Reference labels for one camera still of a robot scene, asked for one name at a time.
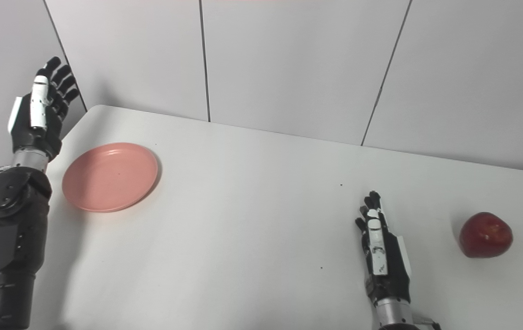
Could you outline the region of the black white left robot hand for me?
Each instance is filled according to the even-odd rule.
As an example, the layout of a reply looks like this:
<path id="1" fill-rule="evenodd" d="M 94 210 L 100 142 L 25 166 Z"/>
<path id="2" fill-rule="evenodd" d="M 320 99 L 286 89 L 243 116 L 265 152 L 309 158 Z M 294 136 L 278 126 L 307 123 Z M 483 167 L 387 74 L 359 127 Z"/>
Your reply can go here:
<path id="1" fill-rule="evenodd" d="M 8 122 L 12 151 L 36 149 L 49 161 L 56 158 L 69 106 L 79 94 L 70 66 L 50 58 L 35 74 L 30 92 L 13 104 Z"/>

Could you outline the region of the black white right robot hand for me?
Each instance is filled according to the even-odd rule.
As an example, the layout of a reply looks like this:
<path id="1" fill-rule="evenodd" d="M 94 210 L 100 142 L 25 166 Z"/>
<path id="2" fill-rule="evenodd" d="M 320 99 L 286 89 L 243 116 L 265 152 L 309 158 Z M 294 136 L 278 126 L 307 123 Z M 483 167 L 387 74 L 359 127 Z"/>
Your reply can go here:
<path id="1" fill-rule="evenodd" d="M 402 236 L 391 232 L 381 206 L 381 196 L 370 191 L 355 221 L 367 266 L 365 289 L 371 303 L 396 299 L 410 303 L 411 265 Z"/>

